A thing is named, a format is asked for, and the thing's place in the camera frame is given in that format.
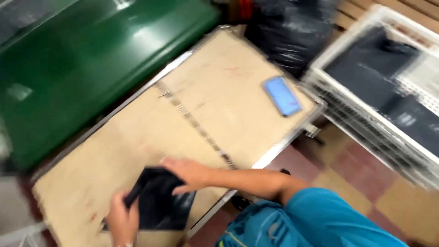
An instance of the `tiled floor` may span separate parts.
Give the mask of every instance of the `tiled floor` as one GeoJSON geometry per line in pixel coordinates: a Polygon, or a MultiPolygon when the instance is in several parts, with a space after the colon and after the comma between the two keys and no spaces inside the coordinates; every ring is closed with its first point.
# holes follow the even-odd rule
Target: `tiled floor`
{"type": "MultiPolygon", "coordinates": [[[[313,186],[334,190],[353,208],[404,242],[439,245],[439,192],[408,183],[333,125],[319,133],[318,145],[300,138],[270,164],[285,168],[313,186]]],[[[213,246],[233,219],[222,209],[191,240],[192,247],[213,246]]]]}

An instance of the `white wire rack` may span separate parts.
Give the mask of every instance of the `white wire rack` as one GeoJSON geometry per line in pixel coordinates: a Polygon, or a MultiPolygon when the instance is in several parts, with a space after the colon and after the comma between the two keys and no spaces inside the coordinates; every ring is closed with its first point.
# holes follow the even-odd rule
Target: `white wire rack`
{"type": "Polygon", "coordinates": [[[328,102],[325,116],[331,122],[381,162],[425,188],[439,189],[439,158],[324,71],[350,44],[377,25],[384,26],[391,39],[421,51],[410,68],[398,73],[398,93],[416,95],[422,105],[439,116],[439,35],[379,4],[311,64],[303,85],[328,102]]]}

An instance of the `smartphone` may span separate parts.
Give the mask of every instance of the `smartphone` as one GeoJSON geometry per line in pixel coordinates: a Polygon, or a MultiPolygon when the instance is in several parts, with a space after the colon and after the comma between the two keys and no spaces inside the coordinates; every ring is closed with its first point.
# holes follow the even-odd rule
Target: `smartphone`
{"type": "Polygon", "coordinates": [[[263,88],[279,112],[284,117],[288,117],[300,111],[302,107],[297,97],[285,83],[284,77],[275,76],[264,81],[263,88]]]}

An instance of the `beige floor tile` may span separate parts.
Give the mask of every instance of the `beige floor tile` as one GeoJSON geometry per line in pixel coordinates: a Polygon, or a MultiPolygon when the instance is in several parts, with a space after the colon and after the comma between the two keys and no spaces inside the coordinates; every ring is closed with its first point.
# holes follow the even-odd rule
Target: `beige floor tile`
{"type": "Polygon", "coordinates": [[[439,192],[427,192],[399,177],[376,207],[409,237],[435,243],[439,236],[439,192]]]}
{"type": "Polygon", "coordinates": [[[331,165],[337,159],[337,156],[350,143],[354,142],[354,140],[333,124],[325,126],[317,136],[325,141],[325,145],[318,145],[317,142],[311,139],[306,140],[306,145],[326,165],[331,165]]]}
{"type": "Polygon", "coordinates": [[[349,205],[363,215],[367,215],[372,209],[372,203],[365,196],[330,168],[325,169],[312,184],[315,187],[335,191],[349,205]]]}

